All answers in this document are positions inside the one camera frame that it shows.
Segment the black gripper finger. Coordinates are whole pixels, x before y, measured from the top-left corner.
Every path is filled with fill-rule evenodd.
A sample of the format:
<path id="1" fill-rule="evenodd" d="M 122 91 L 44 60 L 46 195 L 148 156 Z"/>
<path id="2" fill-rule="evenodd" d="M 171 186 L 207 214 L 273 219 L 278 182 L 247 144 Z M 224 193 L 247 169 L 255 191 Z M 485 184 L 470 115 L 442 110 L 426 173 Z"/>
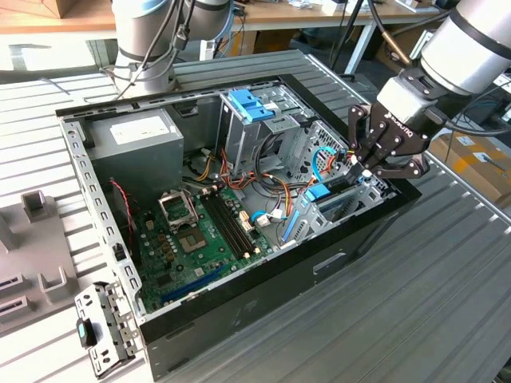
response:
<path id="1" fill-rule="evenodd" d="M 400 154 L 396 150 L 389 152 L 385 159 L 376 155 L 361 162 L 363 171 L 368 171 L 380 179 L 418 179 L 424 176 L 430 165 L 423 153 Z"/>
<path id="2" fill-rule="evenodd" d="M 376 138 L 370 132 L 371 105 L 352 105 L 348 109 L 348 141 L 350 150 L 354 152 L 355 159 L 366 170 L 375 166 L 373 159 Z"/>

